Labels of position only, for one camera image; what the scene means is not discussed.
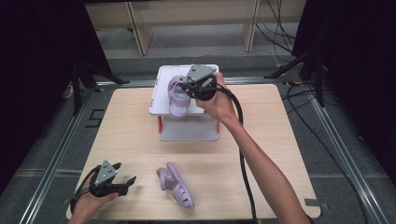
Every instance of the purple shoe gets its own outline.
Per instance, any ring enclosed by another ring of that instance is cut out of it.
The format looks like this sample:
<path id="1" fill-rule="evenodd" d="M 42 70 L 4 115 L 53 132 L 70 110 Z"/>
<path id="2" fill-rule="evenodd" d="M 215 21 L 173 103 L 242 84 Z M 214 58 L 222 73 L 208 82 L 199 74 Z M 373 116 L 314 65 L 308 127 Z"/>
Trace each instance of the purple shoe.
<path id="1" fill-rule="evenodd" d="M 160 168 L 157 170 L 157 176 L 161 179 L 161 189 L 172 193 L 175 200 L 185 208 L 194 208 L 189 189 L 178 175 L 178 172 L 172 162 L 166 163 L 168 169 Z"/>
<path id="2" fill-rule="evenodd" d="M 183 118 L 187 114 L 187 106 L 189 106 L 191 98 L 178 85 L 183 82 L 183 76 L 175 76 L 168 84 L 169 112 L 179 118 Z"/>

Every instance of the person's left hand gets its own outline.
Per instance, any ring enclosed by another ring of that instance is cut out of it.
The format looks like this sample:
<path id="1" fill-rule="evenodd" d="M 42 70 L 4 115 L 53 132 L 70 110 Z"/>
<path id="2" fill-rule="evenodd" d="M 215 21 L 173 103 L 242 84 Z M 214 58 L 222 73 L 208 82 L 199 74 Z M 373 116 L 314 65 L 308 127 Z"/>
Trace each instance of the person's left hand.
<path id="1" fill-rule="evenodd" d="M 91 183 L 92 177 L 95 175 L 95 173 L 92 173 L 90 177 L 88 177 L 86 181 L 86 185 Z M 97 198 L 93 196 L 89 191 L 89 189 L 86 189 L 87 191 L 83 191 L 79 194 L 78 200 L 76 202 L 76 205 L 74 207 L 73 211 L 73 216 L 70 218 L 69 224 L 70 223 L 86 223 L 88 222 L 93 215 L 101 208 L 105 203 L 108 203 L 110 201 L 113 201 L 114 199 L 119 197 L 118 193 L 111 193 L 108 194 L 107 196 Z"/>

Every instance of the human hand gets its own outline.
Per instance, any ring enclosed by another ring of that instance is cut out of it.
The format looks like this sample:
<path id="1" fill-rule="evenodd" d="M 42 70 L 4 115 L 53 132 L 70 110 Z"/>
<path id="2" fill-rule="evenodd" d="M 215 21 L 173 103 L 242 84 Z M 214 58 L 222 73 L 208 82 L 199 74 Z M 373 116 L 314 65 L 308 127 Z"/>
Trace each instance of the human hand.
<path id="1" fill-rule="evenodd" d="M 228 90 L 224 83 L 223 74 L 216 72 L 213 73 L 213 75 L 216 77 L 218 85 Z M 236 119 L 236 115 L 233 110 L 233 102 L 229 96 L 221 91 L 216 91 L 213 98 L 208 101 L 201 101 L 198 99 L 195 101 L 197 106 L 201 107 L 212 118 L 223 124 L 227 124 L 229 121 Z"/>
<path id="2" fill-rule="evenodd" d="M 91 183 L 91 179 L 95 173 L 92 173 L 86 181 L 86 185 Z M 101 208 L 105 203 L 113 201 L 118 198 L 118 193 L 111 193 L 107 196 L 97 198 L 90 193 L 90 190 L 81 192 L 78 196 L 78 200 L 74 207 L 73 216 L 70 218 L 69 224 L 81 224 L 88 222 L 93 215 Z"/>

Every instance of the human arm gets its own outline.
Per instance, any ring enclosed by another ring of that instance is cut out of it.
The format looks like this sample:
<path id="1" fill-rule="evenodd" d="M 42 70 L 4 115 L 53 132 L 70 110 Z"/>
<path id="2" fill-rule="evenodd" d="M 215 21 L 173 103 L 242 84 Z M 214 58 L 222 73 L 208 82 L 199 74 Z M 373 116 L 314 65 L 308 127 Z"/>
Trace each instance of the human arm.
<path id="1" fill-rule="evenodd" d="M 87 183 L 91 183 L 91 179 L 94 174 L 95 173 L 92 173 L 90 175 L 87 179 Z M 118 193 L 111 193 L 107 196 L 97 198 L 93 196 L 88 189 L 81 192 L 74 207 L 73 215 L 69 220 L 69 224 L 82 224 L 88 222 L 99 208 L 101 208 L 105 203 L 113 201 L 118 197 Z"/>
<path id="2" fill-rule="evenodd" d="M 221 73 L 214 74 L 220 86 L 226 88 Z M 309 220 L 289 182 L 276 164 L 251 138 L 234 113 L 233 103 L 217 91 L 209 101 L 197 100 L 197 105 L 226 126 L 244 155 L 263 196 L 280 223 L 308 224 Z"/>

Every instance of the light wood tabletop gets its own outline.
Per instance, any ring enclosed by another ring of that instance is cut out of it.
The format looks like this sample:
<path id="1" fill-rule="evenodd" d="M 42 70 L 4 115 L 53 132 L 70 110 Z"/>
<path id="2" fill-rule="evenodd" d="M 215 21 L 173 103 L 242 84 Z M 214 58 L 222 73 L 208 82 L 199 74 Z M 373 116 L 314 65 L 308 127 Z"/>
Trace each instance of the light wood tabletop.
<path id="1" fill-rule="evenodd" d="M 244 112 L 244 126 L 288 178 L 305 212 L 318 217 L 316 199 L 290 122 L 273 84 L 229 86 Z M 115 90 L 78 184 L 108 160 L 122 166 L 114 184 L 137 176 L 126 196 L 105 204 L 93 217 L 112 220 L 241 220 L 251 210 L 239 163 L 239 149 L 224 126 L 216 142 L 162 142 L 150 115 L 152 88 Z M 188 186 L 195 208 L 181 207 L 160 188 L 156 171 L 172 162 Z M 247 166 L 257 218 L 276 217 Z"/>

